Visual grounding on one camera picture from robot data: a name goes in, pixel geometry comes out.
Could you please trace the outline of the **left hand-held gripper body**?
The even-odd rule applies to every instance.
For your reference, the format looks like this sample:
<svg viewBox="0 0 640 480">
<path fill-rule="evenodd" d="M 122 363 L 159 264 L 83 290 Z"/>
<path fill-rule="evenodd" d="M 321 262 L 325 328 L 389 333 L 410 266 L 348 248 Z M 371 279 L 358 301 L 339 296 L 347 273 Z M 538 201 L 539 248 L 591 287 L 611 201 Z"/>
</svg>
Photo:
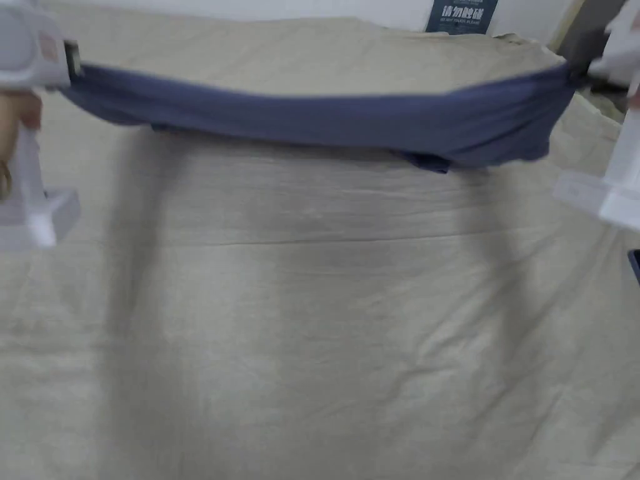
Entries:
<svg viewBox="0 0 640 480">
<path fill-rule="evenodd" d="M 1 88 L 58 90 L 80 73 L 76 44 L 68 42 L 37 1 L 1 1 Z M 1 249 L 48 249 L 69 234 L 81 215 L 78 194 L 47 189 L 36 132 L 17 130 L 16 150 L 1 167 Z"/>
</svg>

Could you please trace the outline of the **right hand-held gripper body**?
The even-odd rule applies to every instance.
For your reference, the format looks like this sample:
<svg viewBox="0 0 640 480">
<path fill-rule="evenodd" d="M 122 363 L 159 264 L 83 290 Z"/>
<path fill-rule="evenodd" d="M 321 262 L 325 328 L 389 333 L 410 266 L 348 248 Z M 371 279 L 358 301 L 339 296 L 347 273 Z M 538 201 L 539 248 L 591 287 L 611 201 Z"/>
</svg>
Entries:
<svg viewBox="0 0 640 480">
<path fill-rule="evenodd" d="M 639 90 L 639 1 L 626 1 L 605 27 L 590 32 L 577 56 L 592 56 L 593 94 Z M 554 196 L 608 223 L 639 230 L 639 110 L 626 112 L 603 177 L 564 171 Z"/>
</svg>

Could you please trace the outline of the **person's left hand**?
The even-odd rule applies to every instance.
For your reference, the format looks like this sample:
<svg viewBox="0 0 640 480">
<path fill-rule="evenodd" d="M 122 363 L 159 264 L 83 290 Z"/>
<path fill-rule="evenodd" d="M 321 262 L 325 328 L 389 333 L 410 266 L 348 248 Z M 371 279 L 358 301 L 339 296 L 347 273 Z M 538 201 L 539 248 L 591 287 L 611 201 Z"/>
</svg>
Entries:
<svg viewBox="0 0 640 480">
<path fill-rule="evenodd" d="M 11 192 L 9 161 L 16 151 L 19 128 L 41 128 L 43 103 L 31 91 L 1 91 L 1 200 Z"/>
</svg>

